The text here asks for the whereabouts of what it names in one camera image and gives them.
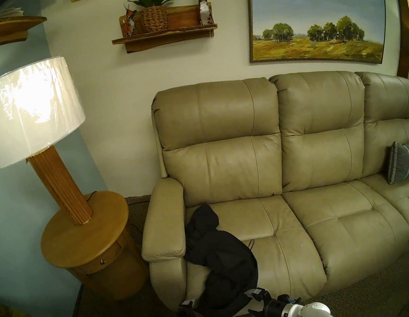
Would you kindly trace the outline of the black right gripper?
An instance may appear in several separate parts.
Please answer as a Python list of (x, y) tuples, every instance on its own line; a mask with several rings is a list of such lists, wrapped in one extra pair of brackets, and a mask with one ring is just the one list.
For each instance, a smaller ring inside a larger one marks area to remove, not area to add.
[(270, 296), (269, 291), (263, 288), (247, 291), (248, 297), (263, 301), (263, 311), (248, 310), (252, 317), (289, 317), (289, 311), (293, 306), (289, 295), (280, 295), (277, 299)]

